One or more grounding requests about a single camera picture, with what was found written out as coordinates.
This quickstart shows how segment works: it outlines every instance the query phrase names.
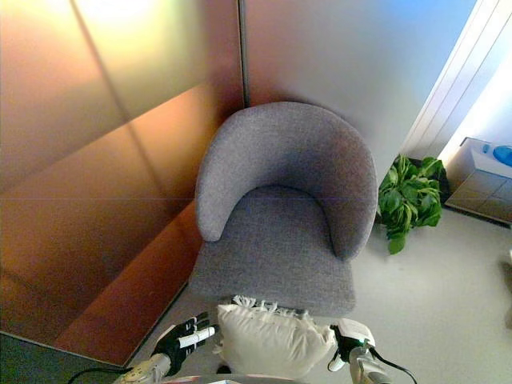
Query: potted plant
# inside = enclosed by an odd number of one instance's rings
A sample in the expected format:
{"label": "potted plant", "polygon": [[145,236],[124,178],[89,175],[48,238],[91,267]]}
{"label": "potted plant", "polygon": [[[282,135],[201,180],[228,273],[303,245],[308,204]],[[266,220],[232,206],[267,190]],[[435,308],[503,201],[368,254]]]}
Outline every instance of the potted plant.
{"label": "potted plant", "polygon": [[378,188],[377,215],[386,226],[391,254],[400,252],[416,226],[436,226],[441,218],[439,180],[446,177],[441,160],[424,158],[415,166],[400,154]]}

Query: robot finger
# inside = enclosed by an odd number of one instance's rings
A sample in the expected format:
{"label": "robot finger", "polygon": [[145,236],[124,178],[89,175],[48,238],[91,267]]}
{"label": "robot finger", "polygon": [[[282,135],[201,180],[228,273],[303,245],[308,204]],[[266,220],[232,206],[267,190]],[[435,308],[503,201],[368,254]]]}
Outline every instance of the robot finger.
{"label": "robot finger", "polygon": [[219,332],[219,327],[217,324],[214,324],[202,330],[193,332],[190,335],[180,337],[178,338],[179,347],[182,349],[187,348],[188,346],[192,346],[194,344],[198,344],[201,341],[206,340],[210,336],[213,336],[217,332]]}
{"label": "robot finger", "polygon": [[197,316],[189,318],[186,322],[183,323],[183,325],[185,326],[185,330],[191,330],[196,324],[206,319],[208,319],[208,312],[202,312]]}
{"label": "robot finger", "polygon": [[191,346],[188,346],[187,348],[183,348],[182,353],[185,354],[185,357],[187,358],[197,348],[199,348],[200,346],[204,346],[205,344],[206,344],[206,340],[202,340],[201,342],[198,342],[197,344],[193,344]]}
{"label": "robot finger", "polygon": [[202,322],[198,322],[195,326],[194,326],[194,330],[204,330],[205,328],[207,328],[208,326],[210,325],[210,320],[203,320]]}

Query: chair seat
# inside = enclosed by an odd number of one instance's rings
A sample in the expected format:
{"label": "chair seat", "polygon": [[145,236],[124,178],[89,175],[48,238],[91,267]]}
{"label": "chair seat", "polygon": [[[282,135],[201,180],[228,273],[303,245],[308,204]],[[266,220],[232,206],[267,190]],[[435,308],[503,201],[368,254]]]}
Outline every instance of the chair seat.
{"label": "chair seat", "polygon": [[283,186],[257,188],[238,202],[220,240],[203,243],[190,288],[215,299],[244,294],[317,316],[343,316],[355,304],[350,263],[334,255],[322,208]]}

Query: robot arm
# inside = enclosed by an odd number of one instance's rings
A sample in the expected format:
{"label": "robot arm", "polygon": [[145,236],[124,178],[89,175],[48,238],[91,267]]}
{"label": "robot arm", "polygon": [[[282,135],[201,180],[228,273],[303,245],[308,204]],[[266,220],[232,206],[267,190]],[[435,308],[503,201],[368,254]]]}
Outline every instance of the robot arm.
{"label": "robot arm", "polygon": [[176,374],[185,359],[217,332],[218,326],[210,326],[206,312],[171,326],[157,340],[151,358],[119,377],[114,384],[160,383],[165,376]]}
{"label": "robot arm", "polygon": [[331,326],[331,329],[336,336],[338,349],[328,365],[330,371],[340,370],[348,362],[354,384],[391,384],[392,381],[384,368],[375,359],[377,357],[381,362],[406,372],[417,384],[410,371],[388,362],[377,353],[374,336],[367,326],[348,318],[341,318],[338,324]]}

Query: chair backrest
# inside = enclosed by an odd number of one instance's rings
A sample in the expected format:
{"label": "chair backrest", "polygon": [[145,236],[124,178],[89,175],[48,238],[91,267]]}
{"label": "chair backrest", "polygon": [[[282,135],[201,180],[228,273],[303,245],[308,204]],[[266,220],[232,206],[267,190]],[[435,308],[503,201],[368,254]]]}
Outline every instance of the chair backrest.
{"label": "chair backrest", "polygon": [[366,244],[377,206],[374,162],[360,134],[336,114],[276,102],[228,118],[198,176],[203,238],[219,240],[238,200],[268,185],[303,190],[319,201],[340,258],[352,258]]}

